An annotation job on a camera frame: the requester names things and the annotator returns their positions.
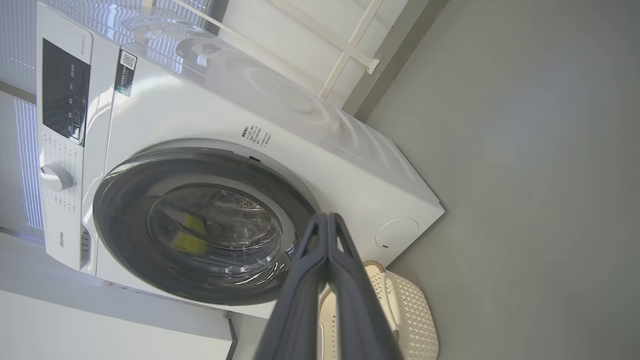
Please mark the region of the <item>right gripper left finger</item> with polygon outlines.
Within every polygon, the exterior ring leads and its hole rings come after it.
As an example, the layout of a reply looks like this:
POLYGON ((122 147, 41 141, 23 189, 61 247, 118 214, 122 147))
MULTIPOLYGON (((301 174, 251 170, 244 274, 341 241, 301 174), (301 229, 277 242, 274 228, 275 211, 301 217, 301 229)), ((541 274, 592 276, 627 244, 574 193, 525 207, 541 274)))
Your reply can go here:
POLYGON ((317 359, 318 304, 327 282, 327 214, 314 214, 254 354, 256 360, 317 359))

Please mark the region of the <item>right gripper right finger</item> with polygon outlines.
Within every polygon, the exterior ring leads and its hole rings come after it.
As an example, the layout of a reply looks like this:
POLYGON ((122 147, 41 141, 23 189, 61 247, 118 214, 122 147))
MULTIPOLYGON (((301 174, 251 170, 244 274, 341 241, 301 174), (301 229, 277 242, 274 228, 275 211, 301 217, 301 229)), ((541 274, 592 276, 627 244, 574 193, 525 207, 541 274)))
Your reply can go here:
POLYGON ((341 360, 402 360, 345 220, 327 216, 329 284, 336 292, 341 360))

